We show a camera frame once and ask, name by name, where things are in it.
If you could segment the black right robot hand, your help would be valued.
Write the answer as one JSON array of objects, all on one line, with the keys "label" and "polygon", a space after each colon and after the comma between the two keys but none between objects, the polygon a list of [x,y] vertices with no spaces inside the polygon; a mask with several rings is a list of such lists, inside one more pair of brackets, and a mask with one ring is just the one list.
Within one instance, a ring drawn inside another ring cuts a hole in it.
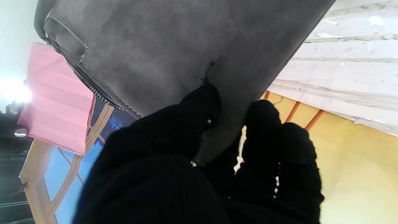
[{"label": "black right robot hand", "polygon": [[0,144],[1,150],[20,149],[32,142],[30,137],[17,137],[15,131],[27,128],[18,125],[17,122],[24,108],[23,102],[15,100],[6,106],[6,112],[0,115]]}]

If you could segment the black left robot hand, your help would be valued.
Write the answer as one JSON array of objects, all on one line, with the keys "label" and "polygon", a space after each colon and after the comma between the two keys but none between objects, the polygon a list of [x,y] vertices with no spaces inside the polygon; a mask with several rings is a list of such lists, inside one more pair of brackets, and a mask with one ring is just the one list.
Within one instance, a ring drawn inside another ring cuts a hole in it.
[{"label": "black left robot hand", "polygon": [[112,133],[72,223],[318,224],[324,196],[315,147],[267,100],[248,108],[237,172],[240,134],[214,161],[191,164],[220,113],[220,95],[206,84]]}]

